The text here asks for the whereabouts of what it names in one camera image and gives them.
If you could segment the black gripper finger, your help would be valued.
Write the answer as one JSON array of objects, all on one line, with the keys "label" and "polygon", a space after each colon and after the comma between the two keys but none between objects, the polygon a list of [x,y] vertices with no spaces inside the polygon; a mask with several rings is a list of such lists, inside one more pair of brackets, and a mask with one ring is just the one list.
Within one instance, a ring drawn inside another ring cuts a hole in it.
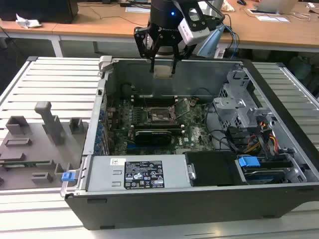
[{"label": "black gripper finger", "polygon": [[[147,39],[151,38],[151,47],[147,47]],[[161,44],[161,33],[159,32],[158,26],[148,27],[135,27],[134,28],[134,39],[142,58],[149,59],[151,61],[150,72],[154,72],[155,67],[155,56],[160,48]]]},{"label": "black gripper finger", "polygon": [[188,46],[186,45],[184,49],[179,52],[178,44],[182,41],[181,35],[174,34],[172,35],[172,50],[173,50],[173,63],[171,73],[175,74],[175,69],[178,61],[188,59],[193,51],[194,45]]}]

